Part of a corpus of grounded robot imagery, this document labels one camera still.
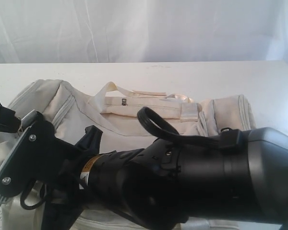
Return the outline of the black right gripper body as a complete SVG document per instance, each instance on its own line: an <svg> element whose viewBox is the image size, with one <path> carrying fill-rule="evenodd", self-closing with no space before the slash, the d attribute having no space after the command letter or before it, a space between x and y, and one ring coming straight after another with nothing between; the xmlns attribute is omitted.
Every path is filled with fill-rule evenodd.
<svg viewBox="0 0 288 230"><path fill-rule="evenodd" d="M83 212L86 194L80 189L80 174L85 161L99 153L102 134L96 126L88 126L75 145L62 141L59 153L63 156L63 165L55 177L58 188L45 202L42 230L69 230Z"/></svg>

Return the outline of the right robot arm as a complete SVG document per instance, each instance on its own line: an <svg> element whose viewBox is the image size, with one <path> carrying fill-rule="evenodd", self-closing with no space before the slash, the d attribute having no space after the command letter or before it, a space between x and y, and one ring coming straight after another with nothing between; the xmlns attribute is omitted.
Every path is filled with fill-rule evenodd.
<svg viewBox="0 0 288 230"><path fill-rule="evenodd" d="M145 149L85 157L47 203L41 228L68 230L86 207L105 207L150 230L192 217L279 224L288 230L288 136L224 131L215 148L157 139Z"/></svg>

